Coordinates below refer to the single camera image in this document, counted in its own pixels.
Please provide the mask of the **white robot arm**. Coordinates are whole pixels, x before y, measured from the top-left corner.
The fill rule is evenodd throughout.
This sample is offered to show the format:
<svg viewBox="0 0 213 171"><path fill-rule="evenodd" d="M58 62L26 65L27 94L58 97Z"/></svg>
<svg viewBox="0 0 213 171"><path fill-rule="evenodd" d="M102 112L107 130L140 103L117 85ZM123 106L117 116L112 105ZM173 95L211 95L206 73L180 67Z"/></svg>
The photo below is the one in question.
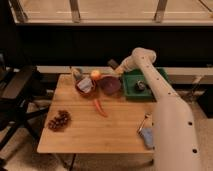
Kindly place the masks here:
<svg viewBox="0 0 213 171"><path fill-rule="evenodd" d="M152 114L155 171L202 171L193 112L153 66L154 50L135 48L116 68L140 69L156 99Z"/></svg>

